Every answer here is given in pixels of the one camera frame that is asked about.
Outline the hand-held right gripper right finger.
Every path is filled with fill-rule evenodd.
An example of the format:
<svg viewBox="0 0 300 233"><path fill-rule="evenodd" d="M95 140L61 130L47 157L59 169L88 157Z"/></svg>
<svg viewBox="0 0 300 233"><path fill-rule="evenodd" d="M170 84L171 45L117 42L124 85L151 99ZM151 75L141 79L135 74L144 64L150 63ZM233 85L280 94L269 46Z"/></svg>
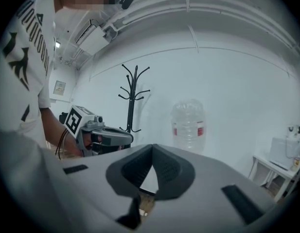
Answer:
<svg viewBox="0 0 300 233"><path fill-rule="evenodd" d="M275 202L221 161L154 144L159 183L141 233L265 233Z"/></svg>

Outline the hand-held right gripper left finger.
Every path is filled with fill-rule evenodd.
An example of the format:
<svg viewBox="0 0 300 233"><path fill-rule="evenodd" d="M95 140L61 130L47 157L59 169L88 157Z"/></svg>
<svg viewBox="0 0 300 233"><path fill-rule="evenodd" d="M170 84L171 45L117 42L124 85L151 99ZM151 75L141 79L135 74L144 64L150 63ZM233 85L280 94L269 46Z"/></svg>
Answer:
<svg viewBox="0 0 300 233"><path fill-rule="evenodd" d="M109 154L54 159L58 194L69 222L64 233L153 233L153 215L141 221L138 183L152 164L152 145Z"/></svg>

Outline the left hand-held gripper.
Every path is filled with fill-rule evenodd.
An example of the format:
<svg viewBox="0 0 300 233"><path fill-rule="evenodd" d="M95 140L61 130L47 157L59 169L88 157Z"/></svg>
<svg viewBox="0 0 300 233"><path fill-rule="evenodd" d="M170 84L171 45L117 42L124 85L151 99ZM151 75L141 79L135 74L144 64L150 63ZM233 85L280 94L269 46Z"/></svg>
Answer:
<svg viewBox="0 0 300 233"><path fill-rule="evenodd" d="M78 149L84 157L98 155L93 150L88 150L83 141L83 134L100 130L105 126L103 118L95 115L82 106L73 105L65 121L65 127L75 138ZM125 146L133 142L132 134L121 129L104 127L102 129L103 146Z"/></svg>

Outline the person's left forearm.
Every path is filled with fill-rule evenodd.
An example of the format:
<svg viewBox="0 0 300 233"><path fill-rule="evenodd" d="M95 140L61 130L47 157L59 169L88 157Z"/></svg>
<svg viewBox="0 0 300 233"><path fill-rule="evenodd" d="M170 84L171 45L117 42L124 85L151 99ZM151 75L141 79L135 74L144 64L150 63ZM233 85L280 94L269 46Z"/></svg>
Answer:
<svg viewBox="0 0 300 233"><path fill-rule="evenodd" d="M40 108L41 119L46 140L52 145L58 147L63 138L65 126L53 115L49 108ZM82 152L78 149L76 141L73 136L68 134L64 140L64 149L75 156L83 156Z"/></svg>

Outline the person's left hand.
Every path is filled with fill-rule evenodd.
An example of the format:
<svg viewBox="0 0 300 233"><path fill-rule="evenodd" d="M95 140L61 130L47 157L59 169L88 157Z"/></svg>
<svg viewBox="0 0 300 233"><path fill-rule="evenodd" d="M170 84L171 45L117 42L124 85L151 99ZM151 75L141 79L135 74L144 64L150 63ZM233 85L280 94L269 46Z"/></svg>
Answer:
<svg viewBox="0 0 300 233"><path fill-rule="evenodd" d="M102 137L94 134L91 136L91 133L87 132L83 134L83 143L87 150L93 150L95 152L100 152L102 147L99 144L101 143Z"/></svg>

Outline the clear water bottle red label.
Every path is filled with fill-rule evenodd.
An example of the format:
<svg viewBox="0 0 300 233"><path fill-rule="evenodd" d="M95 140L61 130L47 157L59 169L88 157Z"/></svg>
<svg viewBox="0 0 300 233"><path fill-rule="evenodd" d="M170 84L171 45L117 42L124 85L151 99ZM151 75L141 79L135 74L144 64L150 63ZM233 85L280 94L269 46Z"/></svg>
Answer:
<svg viewBox="0 0 300 233"><path fill-rule="evenodd" d="M173 144L176 148L201 154L206 142L206 116L203 104L181 100L171 111Z"/></svg>

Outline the white table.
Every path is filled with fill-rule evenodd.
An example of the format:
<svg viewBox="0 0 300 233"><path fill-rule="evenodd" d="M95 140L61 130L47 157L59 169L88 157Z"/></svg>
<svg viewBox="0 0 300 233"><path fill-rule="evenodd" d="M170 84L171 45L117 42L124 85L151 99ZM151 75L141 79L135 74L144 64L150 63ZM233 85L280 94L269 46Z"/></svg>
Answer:
<svg viewBox="0 0 300 233"><path fill-rule="evenodd" d="M253 181L254 177L257 173L257 167L258 164L261 164L262 166L266 167L269 170L269 173L267 175L267 188L271 185L272 181L275 179L275 176L278 175L284 179L283 184L281 185L279 191L277 192L276 196L274 197L274 201L278 202L284 195L285 191L287 190L289 184L293 181L292 186L287 192L287 196L290 195L293 190L295 189L295 186L297 185L299 179L300 179L300 162L297 166L296 170L285 170L281 167L269 162L266 158L265 154L254 154L253 155L253 165L251 168L251 171L249 173L248 178Z"/></svg>

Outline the white box appliance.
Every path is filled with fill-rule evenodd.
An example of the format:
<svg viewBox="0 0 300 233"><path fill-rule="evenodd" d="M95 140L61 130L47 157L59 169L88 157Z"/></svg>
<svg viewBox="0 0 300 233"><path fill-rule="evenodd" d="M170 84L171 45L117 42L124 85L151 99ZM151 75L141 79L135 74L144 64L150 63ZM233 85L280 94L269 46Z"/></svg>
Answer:
<svg viewBox="0 0 300 233"><path fill-rule="evenodd" d="M300 138L272 138L269 162L289 170L297 157L300 157Z"/></svg>

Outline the white air conditioner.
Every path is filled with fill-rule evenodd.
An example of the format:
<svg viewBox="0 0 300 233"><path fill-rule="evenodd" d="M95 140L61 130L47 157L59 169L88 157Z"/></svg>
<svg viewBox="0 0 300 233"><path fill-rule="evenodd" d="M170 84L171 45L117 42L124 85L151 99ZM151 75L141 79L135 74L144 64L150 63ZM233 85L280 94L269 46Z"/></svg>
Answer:
<svg viewBox="0 0 300 233"><path fill-rule="evenodd" d="M100 27L95 19L88 20L75 37L76 45L89 55L93 56L110 44L112 37Z"/></svg>

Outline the person's white printed shirt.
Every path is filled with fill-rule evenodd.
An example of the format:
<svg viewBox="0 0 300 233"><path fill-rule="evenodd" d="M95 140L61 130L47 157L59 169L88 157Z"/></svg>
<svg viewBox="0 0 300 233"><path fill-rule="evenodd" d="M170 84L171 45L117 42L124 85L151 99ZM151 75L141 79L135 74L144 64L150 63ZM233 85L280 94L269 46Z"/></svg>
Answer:
<svg viewBox="0 0 300 233"><path fill-rule="evenodd" d="M0 131L46 146L41 109L49 108L55 53L54 0L26 0L0 41Z"/></svg>

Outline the beige wall panel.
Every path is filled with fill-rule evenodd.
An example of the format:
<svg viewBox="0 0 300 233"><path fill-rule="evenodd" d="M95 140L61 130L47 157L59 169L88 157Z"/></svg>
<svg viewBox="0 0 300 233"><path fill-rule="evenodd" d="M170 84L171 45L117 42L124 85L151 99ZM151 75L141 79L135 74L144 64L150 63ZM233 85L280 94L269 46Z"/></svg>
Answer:
<svg viewBox="0 0 300 233"><path fill-rule="evenodd" d="M66 83L61 82L61 81L56 81L54 90L53 90L53 94L63 96L64 92L65 92L65 87L66 87Z"/></svg>

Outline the white ceiling duct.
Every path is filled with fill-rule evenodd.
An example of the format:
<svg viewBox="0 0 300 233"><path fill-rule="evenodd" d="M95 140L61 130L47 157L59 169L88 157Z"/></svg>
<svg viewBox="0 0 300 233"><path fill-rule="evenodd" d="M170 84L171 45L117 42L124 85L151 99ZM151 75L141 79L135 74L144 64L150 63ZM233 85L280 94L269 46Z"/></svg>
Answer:
<svg viewBox="0 0 300 233"><path fill-rule="evenodd" d="M181 11L215 13L241 20L270 34L300 56L300 40L296 36L260 9L239 0L139 0L111 17L102 30L112 28L119 32L146 18Z"/></svg>

